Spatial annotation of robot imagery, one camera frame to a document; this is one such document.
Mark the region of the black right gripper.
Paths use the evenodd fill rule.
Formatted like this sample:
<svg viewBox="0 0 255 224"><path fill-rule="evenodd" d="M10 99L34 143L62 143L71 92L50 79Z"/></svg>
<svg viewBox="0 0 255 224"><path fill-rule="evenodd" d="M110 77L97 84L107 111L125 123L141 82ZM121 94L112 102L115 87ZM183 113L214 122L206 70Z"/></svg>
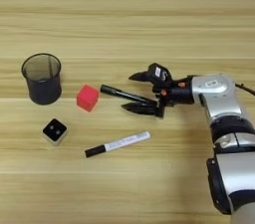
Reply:
<svg viewBox="0 0 255 224"><path fill-rule="evenodd" d="M135 73L129 79L148 82L147 71ZM151 82L153 84L152 91L158 101L128 103L122 105L122 108L136 114L163 117L166 106L192 105L194 103L192 77L174 80L171 76L164 76L163 78L154 76Z"/></svg>

